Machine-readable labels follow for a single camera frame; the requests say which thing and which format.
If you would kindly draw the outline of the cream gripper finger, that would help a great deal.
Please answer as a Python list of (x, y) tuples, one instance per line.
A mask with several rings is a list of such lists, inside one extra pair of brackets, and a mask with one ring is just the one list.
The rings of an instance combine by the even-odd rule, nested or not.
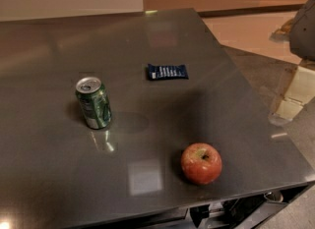
[(315, 71), (298, 67), (280, 101), (276, 114), (292, 120), (315, 97)]

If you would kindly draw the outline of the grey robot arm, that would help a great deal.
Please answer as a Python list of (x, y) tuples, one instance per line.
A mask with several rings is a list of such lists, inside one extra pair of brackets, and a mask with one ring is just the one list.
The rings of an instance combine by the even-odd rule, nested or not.
[(308, 0), (293, 19), (272, 33), (271, 39), (287, 40), (290, 52), (301, 58), (273, 113), (291, 121), (315, 97), (315, 0)]

